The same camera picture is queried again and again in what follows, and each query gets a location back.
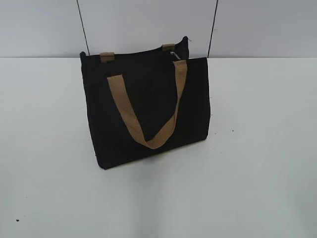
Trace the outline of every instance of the black canvas bag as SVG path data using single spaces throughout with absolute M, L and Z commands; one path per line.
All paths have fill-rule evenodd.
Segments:
M 114 59 L 109 55 L 105 62 L 102 55 L 81 53 L 89 127 L 103 169 L 208 135 L 207 59 L 186 59 L 188 46 L 178 52 L 181 60 L 170 53 L 173 46 L 158 49 Z

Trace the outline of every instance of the white surface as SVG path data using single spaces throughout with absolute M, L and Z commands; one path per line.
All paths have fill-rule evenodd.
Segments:
M 0 0 L 0 57 L 79 57 L 76 0 Z
M 316 57 L 316 0 L 220 0 L 214 57 Z
M 191 57 L 207 56 L 215 0 L 79 0 L 90 53 L 132 53 L 188 36 Z
M 0 59 L 0 237 L 316 237 L 317 59 L 209 69 L 207 141 L 104 171 L 79 59 Z

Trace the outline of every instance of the tan handle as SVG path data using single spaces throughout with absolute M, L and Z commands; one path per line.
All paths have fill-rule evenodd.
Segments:
M 142 132 L 140 123 L 134 113 L 131 102 L 129 100 L 122 75 L 108 77 L 108 83 L 114 102 L 121 114 L 122 120 L 128 128 L 132 138 L 151 149 L 161 147 L 173 134 L 176 126 L 179 101 L 183 93 L 186 82 L 187 64 L 185 60 L 174 62 L 175 66 L 175 82 L 177 89 L 177 103 L 173 116 L 159 130 L 152 140 L 146 141 Z

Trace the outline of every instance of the white wall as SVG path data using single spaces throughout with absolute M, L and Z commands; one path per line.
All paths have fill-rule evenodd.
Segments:
M 215 0 L 79 0 L 91 53 L 132 53 L 188 36 L 190 56 L 207 55 Z
M 0 0 L 0 57 L 79 57 L 75 0 Z
M 212 57 L 317 57 L 316 0 L 219 0 Z
M 207 55 L 215 0 L 79 0 L 91 53 L 135 52 L 187 35 Z M 0 57 L 87 51 L 76 0 L 0 0 Z M 316 0 L 219 0 L 211 57 L 317 57 Z

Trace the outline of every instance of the tan strap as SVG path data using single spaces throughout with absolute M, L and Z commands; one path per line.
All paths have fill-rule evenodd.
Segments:
M 162 45 L 163 51 L 175 51 L 175 44 L 165 44 Z
M 114 61 L 114 52 L 100 53 L 100 62 L 107 63 L 108 61 Z
M 132 138 L 146 147 L 157 149 L 161 147 L 173 134 L 176 126 L 179 101 L 183 93 L 186 82 L 187 64 L 185 60 L 174 62 L 175 82 L 177 89 L 177 103 L 173 116 L 159 130 L 152 140 L 146 141 L 140 123 L 134 113 L 129 100 L 122 75 L 108 77 L 108 83 L 114 102 L 120 112 L 121 118 L 125 123 Z

